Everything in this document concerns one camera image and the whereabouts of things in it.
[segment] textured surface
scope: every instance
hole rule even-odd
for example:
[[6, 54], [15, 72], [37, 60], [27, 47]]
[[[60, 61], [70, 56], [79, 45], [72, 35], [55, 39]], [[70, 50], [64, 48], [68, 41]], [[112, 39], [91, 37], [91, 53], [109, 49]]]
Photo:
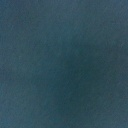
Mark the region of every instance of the textured surface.
[[0, 0], [0, 128], [127, 128], [127, 0]]

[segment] dark teal background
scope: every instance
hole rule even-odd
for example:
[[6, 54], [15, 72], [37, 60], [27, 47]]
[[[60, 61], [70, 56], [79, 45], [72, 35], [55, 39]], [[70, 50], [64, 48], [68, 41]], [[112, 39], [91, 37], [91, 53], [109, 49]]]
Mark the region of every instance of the dark teal background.
[[0, 0], [0, 128], [127, 128], [128, 1]]

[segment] blue-green fabric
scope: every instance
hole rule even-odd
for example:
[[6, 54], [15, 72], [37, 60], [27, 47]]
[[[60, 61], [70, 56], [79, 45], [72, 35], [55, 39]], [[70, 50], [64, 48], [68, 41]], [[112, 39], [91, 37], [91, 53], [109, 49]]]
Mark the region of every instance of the blue-green fabric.
[[127, 128], [127, 0], [0, 0], [0, 128]]

